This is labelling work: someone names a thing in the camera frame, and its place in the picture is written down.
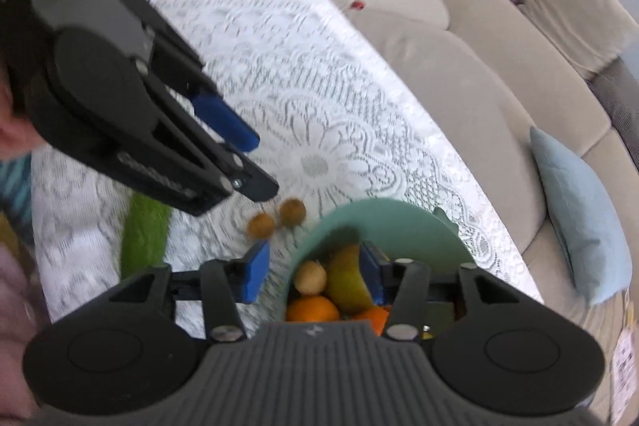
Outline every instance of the beige sofa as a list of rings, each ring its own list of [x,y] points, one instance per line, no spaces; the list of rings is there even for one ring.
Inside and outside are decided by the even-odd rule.
[[[536,125],[594,169],[639,270],[639,175],[584,80],[508,0],[362,0],[361,11],[351,9],[355,0],[333,1],[455,146],[506,224],[548,307],[588,330],[610,360],[622,329],[622,296],[588,308],[575,291],[528,137]],[[631,294],[639,301],[636,273]],[[603,420],[609,401],[606,374],[591,406]],[[638,411],[635,395],[621,424],[630,424]]]

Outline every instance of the green vegetable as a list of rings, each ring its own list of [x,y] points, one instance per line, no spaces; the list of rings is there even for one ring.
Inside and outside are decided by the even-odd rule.
[[[169,234],[171,207],[136,193],[131,198],[120,252],[120,277],[161,265]]]

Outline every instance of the white lace tablecloth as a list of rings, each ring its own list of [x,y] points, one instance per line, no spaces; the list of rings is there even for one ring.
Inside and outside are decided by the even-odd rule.
[[[166,260],[175,271],[247,250],[244,228],[290,196],[309,218],[272,239],[271,272],[257,304],[241,306],[249,331],[280,319],[290,259],[337,206],[366,197],[442,207],[478,265],[539,300],[504,223],[442,131],[372,46],[328,0],[152,0],[206,59],[228,103],[261,135],[250,157],[280,193],[258,205],[232,196],[195,218],[175,211]],[[57,151],[33,158],[36,259],[57,320],[119,281],[130,191]],[[178,323],[203,334],[201,309]]]

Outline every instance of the screw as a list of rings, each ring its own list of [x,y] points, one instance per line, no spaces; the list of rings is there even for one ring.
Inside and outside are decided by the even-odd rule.
[[[224,177],[223,175],[221,175],[220,184],[222,185],[222,188],[224,188],[228,193],[233,193],[233,185],[231,184],[231,181],[229,181],[227,177]]]
[[[386,336],[395,341],[412,341],[414,340],[419,332],[416,327],[412,325],[408,325],[406,323],[399,323],[397,325],[391,325],[386,330]]]
[[[144,63],[143,60],[136,58],[135,59],[135,67],[137,68],[137,72],[142,76],[147,76],[149,74],[149,66]]]
[[[235,325],[220,325],[212,329],[209,336],[220,343],[233,343],[244,336],[244,332]]]

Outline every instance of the orange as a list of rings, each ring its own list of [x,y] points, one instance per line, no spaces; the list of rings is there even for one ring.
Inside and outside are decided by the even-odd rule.
[[[370,309],[353,316],[354,320],[370,321],[373,331],[375,331],[375,334],[378,336],[381,336],[381,333],[384,332],[384,326],[388,318],[389,312],[383,307],[371,307]]]
[[[302,296],[286,309],[286,321],[338,321],[337,307],[325,296]]]

